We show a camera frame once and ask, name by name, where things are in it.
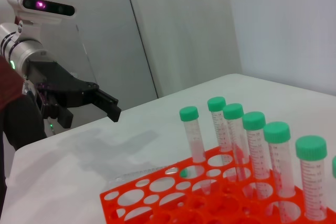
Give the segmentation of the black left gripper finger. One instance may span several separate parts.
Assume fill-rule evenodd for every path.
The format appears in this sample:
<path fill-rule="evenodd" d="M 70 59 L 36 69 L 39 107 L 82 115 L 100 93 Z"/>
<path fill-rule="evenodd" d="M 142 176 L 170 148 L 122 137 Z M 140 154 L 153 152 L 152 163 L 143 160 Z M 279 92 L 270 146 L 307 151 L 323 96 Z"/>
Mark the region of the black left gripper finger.
<path fill-rule="evenodd" d="M 107 117 L 113 122 L 118 122 L 121 109 L 118 107 L 119 100 L 110 96 L 102 90 L 95 92 L 94 105 L 104 111 Z"/>
<path fill-rule="evenodd" d="M 69 129 L 72 125 L 73 114 L 56 101 L 52 95 L 44 102 L 44 119 L 56 119 L 57 122 L 64 128 Z"/>

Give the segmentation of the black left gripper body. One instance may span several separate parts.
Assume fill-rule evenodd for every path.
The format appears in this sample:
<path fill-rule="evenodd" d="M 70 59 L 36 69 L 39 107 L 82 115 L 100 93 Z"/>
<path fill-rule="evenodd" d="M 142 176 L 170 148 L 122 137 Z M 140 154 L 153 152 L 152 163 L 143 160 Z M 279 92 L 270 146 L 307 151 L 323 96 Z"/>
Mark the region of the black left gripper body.
<path fill-rule="evenodd" d="M 37 91 L 36 102 L 43 118 L 44 102 L 52 95 L 69 110 L 94 103 L 99 90 L 96 83 L 74 77 L 56 61 L 28 61 L 27 78 Z"/>

